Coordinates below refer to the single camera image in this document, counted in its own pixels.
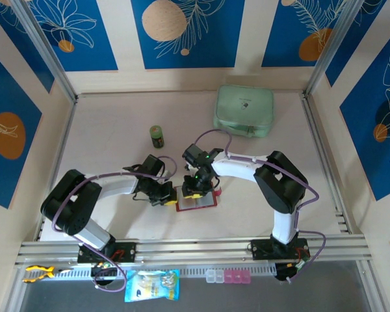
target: white table surface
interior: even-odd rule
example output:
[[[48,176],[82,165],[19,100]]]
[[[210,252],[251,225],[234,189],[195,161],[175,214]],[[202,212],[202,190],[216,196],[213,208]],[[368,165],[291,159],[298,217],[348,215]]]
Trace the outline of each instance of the white table surface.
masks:
[[[206,130],[212,119],[216,92],[159,92],[79,99],[64,150],[57,181],[69,169],[84,174],[115,172],[144,161],[150,153],[169,155],[178,163],[172,179],[181,185],[184,150]],[[266,138],[234,136],[230,151],[246,155],[269,155],[282,151],[302,171],[320,194],[317,203],[305,207],[299,228],[339,234],[335,206],[309,131],[299,94],[275,93],[276,118]],[[165,145],[151,145],[149,128],[160,125]],[[223,148],[227,136],[212,133],[200,148]],[[167,168],[172,165],[165,160]],[[235,178],[222,178],[218,206],[177,213],[175,206],[156,206],[119,195],[99,201],[92,218],[117,239],[208,239],[269,235],[273,210],[259,187]],[[307,192],[305,200],[313,195]],[[51,229],[45,221],[41,241],[70,239]]]

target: gray floor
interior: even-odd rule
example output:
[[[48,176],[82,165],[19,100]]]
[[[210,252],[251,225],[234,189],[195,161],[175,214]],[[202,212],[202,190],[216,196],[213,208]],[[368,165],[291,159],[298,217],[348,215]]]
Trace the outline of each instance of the gray floor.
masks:
[[[178,301],[124,303],[124,292],[96,290],[90,281],[39,281],[28,285],[21,311],[370,311],[355,263],[315,263],[292,285],[271,277],[249,285],[207,284],[182,278]]]

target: mint green pouch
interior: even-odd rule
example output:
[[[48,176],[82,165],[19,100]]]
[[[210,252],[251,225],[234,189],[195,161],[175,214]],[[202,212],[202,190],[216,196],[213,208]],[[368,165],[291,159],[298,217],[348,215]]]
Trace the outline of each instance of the mint green pouch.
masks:
[[[234,135],[268,135],[274,119],[273,92],[265,88],[225,84],[218,89],[214,127]]]

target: green battery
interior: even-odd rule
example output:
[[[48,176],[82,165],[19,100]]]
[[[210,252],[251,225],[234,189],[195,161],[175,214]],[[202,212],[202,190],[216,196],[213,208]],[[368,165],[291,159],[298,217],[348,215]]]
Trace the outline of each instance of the green battery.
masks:
[[[162,148],[164,146],[162,128],[159,125],[153,125],[150,128],[151,143],[155,148]]]

